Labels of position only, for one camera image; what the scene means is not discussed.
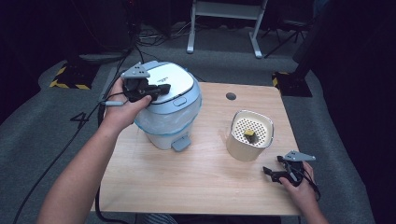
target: dark background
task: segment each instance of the dark background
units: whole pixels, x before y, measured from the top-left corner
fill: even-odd
[[[191,9],[191,1],[176,0],[140,5],[112,1],[111,7],[108,1],[57,2],[63,9],[59,17],[68,27],[49,19],[45,1],[1,2],[0,123],[40,91],[37,80],[43,71],[65,59],[59,29],[69,30],[67,39],[79,54],[100,53],[109,51],[108,46],[123,49],[130,32],[138,32],[128,23],[125,2],[138,9],[133,22],[142,20],[166,34],[173,23],[188,21]],[[396,207],[396,7],[391,1],[332,3],[325,22],[316,24],[317,32],[311,36],[320,44],[303,57],[309,57],[322,85],[334,125],[366,185],[376,222],[389,223]]]

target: white lid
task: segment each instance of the white lid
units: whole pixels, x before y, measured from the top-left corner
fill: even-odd
[[[150,77],[148,77],[149,85],[171,85],[169,93],[158,96],[156,101],[151,102],[152,104],[161,104],[175,99],[179,95],[189,91],[194,84],[191,75],[174,63],[154,67],[149,69],[148,73],[150,74]]]

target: black tripod base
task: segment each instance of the black tripod base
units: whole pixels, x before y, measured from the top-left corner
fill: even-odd
[[[299,78],[293,73],[275,72],[272,74],[272,80],[282,96],[312,97],[305,79]]]
[[[65,63],[49,86],[90,90],[99,67],[100,64],[73,65]]]

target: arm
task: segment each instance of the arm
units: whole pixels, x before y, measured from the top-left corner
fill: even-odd
[[[122,92],[119,79],[110,94]],[[111,100],[125,101],[123,94]],[[84,223],[89,214],[120,132],[133,123],[137,113],[151,100],[147,96],[135,103],[106,109],[96,133],[70,161],[57,178],[38,215],[37,223]]]
[[[304,161],[305,170],[311,175],[312,180],[314,180],[314,170],[312,167]],[[316,194],[312,187],[309,185],[307,180],[303,182],[298,187],[294,187],[288,179],[280,177],[279,181],[285,186],[285,189],[289,192],[294,203],[303,212],[306,221],[309,224],[328,224],[326,217],[323,216],[318,202],[316,200]]]

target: white perforated basket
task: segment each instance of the white perforated basket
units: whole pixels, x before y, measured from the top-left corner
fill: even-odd
[[[249,142],[245,131],[255,133],[256,141]],[[274,138],[274,123],[264,115],[248,111],[238,111],[233,117],[231,134],[226,145],[230,154],[239,161],[254,161],[271,145]]]

